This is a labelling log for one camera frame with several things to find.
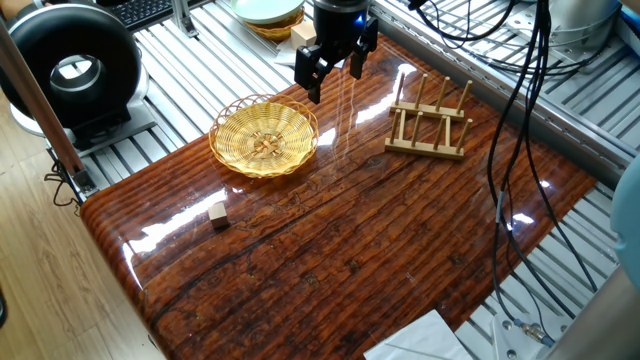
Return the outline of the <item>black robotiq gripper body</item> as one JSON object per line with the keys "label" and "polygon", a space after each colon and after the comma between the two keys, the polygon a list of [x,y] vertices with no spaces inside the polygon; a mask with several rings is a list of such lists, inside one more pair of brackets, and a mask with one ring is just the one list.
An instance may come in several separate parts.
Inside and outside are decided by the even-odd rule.
{"label": "black robotiq gripper body", "polygon": [[320,57],[341,61],[363,34],[370,0],[315,0],[314,28]]}

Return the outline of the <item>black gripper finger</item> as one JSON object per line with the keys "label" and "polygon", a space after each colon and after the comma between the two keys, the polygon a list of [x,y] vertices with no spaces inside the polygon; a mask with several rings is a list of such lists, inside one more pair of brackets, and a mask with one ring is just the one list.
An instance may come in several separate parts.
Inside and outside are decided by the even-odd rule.
{"label": "black gripper finger", "polygon": [[321,84],[335,66],[334,62],[323,59],[321,55],[320,45],[300,46],[296,50],[294,80],[307,91],[308,99],[314,104],[320,103]]}
{"label": "black gripper finger", "polygon": [[362,76],[362,68],[367,60],[368,54],[377,49],[378,40],[378,20],[370,18],[364,27],[364,31],[359,40],[354,45],[351,55],[350,74],[355,79]]}

